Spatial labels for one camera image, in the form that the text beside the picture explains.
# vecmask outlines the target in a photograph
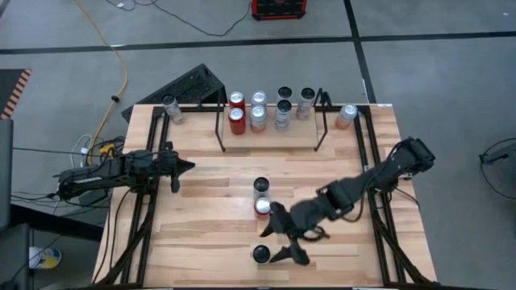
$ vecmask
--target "gray floor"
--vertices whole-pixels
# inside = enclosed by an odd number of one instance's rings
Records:
[[[82,2],[112,44],[219,39],[202,35],[152,6],[123,12],[101,0]],[[200,27],[221,32],[245,13],[248,2],[160,0],[160,4]],[[361,35],[516,30],[514,1],[361,0],[352,5]],[[301,20],[255,22],[248,16],[224,39],[350,34],[342,1],[309,0]],[[11,0],[0,18],[0,48],[100,44],[87,19],[68,0]],[[437,157],[435,167],[418,176],[414,185],[439,281],[514,289],[515,206],[487,188],[477,156],[499,139],[514,136],[516,38],[363,45],[377,100],[393,103],[402,135],[423,139]],[[163,49],[122,55],[129,68],[129,86],[102,132],[107,138],[125,134],[121,110],[200,63],[228,91],[273,93],[282,85],[312,86],[323,87],[335,102],[366,102],[352,43]],[[112,52],[4,55],[0,68],[33,70],[13,117],[15,145],[20,147],[70,150],[80,135],[94,132],[110,95],[122,82],[120,64]],[[13,187],[52,191],[56,181],[51,175],[69,167],[67,155],[16,152]],[[514,190],[508,171],[497,174],[500,186]],[[69,210],[73,209],[59,209],[58,214]],[[93,213],[78,218],[97,223],[105,215]],[[44,238],[39,242],[44,245]],[[37,277],[43,281],[40,285],[65,276],[86,283],[98,244],[63,238],[56,246],[84,266],[74,273],[65,266],[42,273]],[[60,282],[69,285],[64,278]]]

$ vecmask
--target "can lid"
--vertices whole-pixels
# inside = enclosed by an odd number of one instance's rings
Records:
[[[271,257],[271,251],[264,245],[258,245],[252,251],[252,258],[257,263],[265,263]]]
[[[265,108],[262,105],[253,106],[252,116],[257,118],[265,116]]]
[[[256,190],[258,190],[259,192],[265,192],[267,191],[268,187],[269,187],[269,183],[268,183],[268,180],[267,178],[265,177],[258,177],[256,178],[255,180],[255,183],[253,184],[254,188]]]
[[[258,213],[268,213],[271,211],[271,201],[267,197],[260,197],[256,200],[255,209]]]
[[[280,89],[277,90],[277,94],[279,94],[280,97],[290,97],[292,96],[292,89],[289,87],[280,87]]]
[[[243,100],[243,94],[241,92],[233,92],[231,93],[231,95],[229,96],[229,101],[230,102],[241,102]]]
[[[229,118],[238,121],[243,117],[243,111],[240,108],[233,108],[229,111]]]
[[[292,109],[292,103],[288,100],[281,100],[277,103],[277,108],[281,112],[288,112],[290,109]]]
[[[301,96],[305,99],[311,99],[315,97],[315,92],[311,88],[304,88],[301,91]]]
[[[163,103],[163,105],[170,105],[170,104],[172,104],[175,100],[176,100],[176,98],[175,98],[173,95],[164,95],[164,96],[161,98],[161,102]]]
[[[346,105],[344,108],[340,110],[340,113],[346,113],[355,117],[356,115],[356,106],[355,105]]]
[[[252,100],[255,102],[263,102],[267,99],[264,91],[255,91],[252,95]]]

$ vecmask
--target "wooden tabletop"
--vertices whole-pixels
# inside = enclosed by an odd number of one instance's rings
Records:
[[[400,141],[394,111],[390,106],[376,105],[371,106],[371,111],[381,157],[385,158],[393,145]],[[149,105],[134,107],[125,152],[145,148],[151,112],[152,106]],[[252,249],[259,244],[269,247],[273,254],[281,246],[288,245],[281,235],[259,237],[267,221],[256,220],[253,211],[252,182],[255,178],[267,177],[271,184],[271,198],[288,209],[297,201],[315,197],[315,189],[362,172],[353,126],[338,130],[334,125],[336,113],[327,115],[328,134],[318,152],[313,149],[253,149],[223,153],[214,135],[215,113],[186,113],[184,124],[170,123],[169,140],[173,141],[174,149],[182,159],[194,162],[196,167],[181,176],[179,193],[171,193],[169,178],[161,178],[144,286],[381,285],[367,202],[364,216],[357,223],[324,221],[320,224],[331,238],[302,244],[311,259],[308,266],[297,265],[292,259],[257,264],[251,255]],[[368,146],[365,125],[362,127]],[[322,123],[318,123],[318,129],[322,128]],[[158,144],[158,138],[159,134],[156,134],[155,144]],[[372,158],[369,158],[369,163],[372,164]],[[402,181],[400,189],[414,195],[409,181]],[[112,213],[126,191],[127,188],[114,190]],[[121,205],[113,263],[127,245],[134,204],[135,194],[130,194]],[[434,280],[434,268],[418,207],[396,193],[391,207],[400,246],[421,273]],[[358,208],[357,204],[349,217],[353,217]],[[110,246],[99,277],[107,273],[109,265],[114,214],[111,214],[110,222]],[[104,255],[105,245],[106,232],[95,272]],[[387,256],[391,257],[387,246],[386,249]],[[135,280],[137,261],[133,259],[130,281]],[[391,279],[395,280],[392,259],[389,259],[389,270]]]

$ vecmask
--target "concrete floor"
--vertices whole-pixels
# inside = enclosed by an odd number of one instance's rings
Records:
[[[153,6],[124,12],[105,1],[82,2],[112,44],[219,39]],[[248,2],[160,0],[159,4],[200,27],[222,32],[245,13]],[[514,1],[360,0],[352,5],[361,35],[511,31],[516,26]],[[303,19],[255,22],[248,16],[224,39],[350,35],[343,1],[312,0]],[[11,0],[0,18],[0,49],[100,44],[69,0]],[[402,136],[421,138],[437,157],[434,168],[418,176],[414,186],[439,281],[514,289],[516,206],[485,185],[477,156],[499,139],[514,136],[516,38],[363,46],[377,101],[393,103]],[[129,68],[129,86],[102,132],[107,138],[125,134],[121,110],[200,63],[218,76],[227,91],[312,86],[323,87],[334,102],[367,101],[352,43],[177,48],[122,55]],[[33,71],[13,117],[15,145],[20,147],[68,151],[80,135],[94,132],[110,95],[122,83],[120,64],[112,52],[0,55],[0,68]],[[51,175],[69,167],[67,155],[15,152],[13,188],[52,191],[56,181]],[[514,167],[508,169],[498,173],[499,185],[506,191],[516,185],[510,180]],[[58,214],[67,210],[71,209],[60,209]],[[97,223],[103,216],[105,212],[98,211],[79,218]],[[39,242],[44,245],[45,237]],[[39,275],[40,285],[56,280],[66,286],[77,286],[78,280],[86,283],[98,244],[63,238],[56,245],[69,253],[65,258],[81,260],[83,268],[70,273],[68,267],[61,267]]]

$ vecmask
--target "yellow cable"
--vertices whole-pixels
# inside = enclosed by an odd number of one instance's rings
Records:
[[[119,52],[117,52],[116,49],[114,49],[109,43],[107,43],[107,41],[104,39],[104,36],[102,36],[102,33],[100,32],[100,30],[98,29],[97,27],[97,24],[95,24],[94,20],[91,19],[91,16],[89,16],[88,12],[86,12],[86,10],[84,9],[84,7],[82,7],[82,5],[79,3],[78,0],[73,0],[75,2],[75,4],[77,4],[79,6],[79,8],[81,8],[82,10],[82,13],[84,13],[84,15],[89,19],[89,21],[91,22],[91,25],[93,25],[95,27],[95,30],[97,31],[98,33],[98,36],[100,37],[100,39],[102,40],[102,42],[109,48],[111,48],[111,50],[116,54],[116,56],[120,59],[120,62],[122,63],[122,69],[123,69],[123,84],[122,84],[122,88],[120,88],[120,90],[116,93],[116,97],[118,98],[121,98],[121,96],[123,95],[123,92],[125,91],[126,87],[127,87],[127,64],[126,62],[123,60],[123,58],[120,56]],[[102,130],[102,128],[104,127],[104,124],[106,124],[106,120],[107,120],[107,117],[109,117],[110,115],[110,112],[111,112],[111,109],[113,108],[113,105],[114,105],[114,101],[111,100],[111,103],[110,103],[110,106],[107,108],[107,111],[106,113],[104,114],[104,118],[102,118],[102,122],[100,123],[100,125],[98,126],[98,129],[97,129],[97,132],[95,133],[94,135],[94,138],[93,140],[91,141],[91,148],[90,149],[93,149],[93,146],[95,146],[95,142],[97,142],[97,138],[98,138],[98,135],[100,134],[100,131]],[[93,163],[93,150],[90,150],[89,151],[89,156],[88,156],[88,162],[90,164]]]

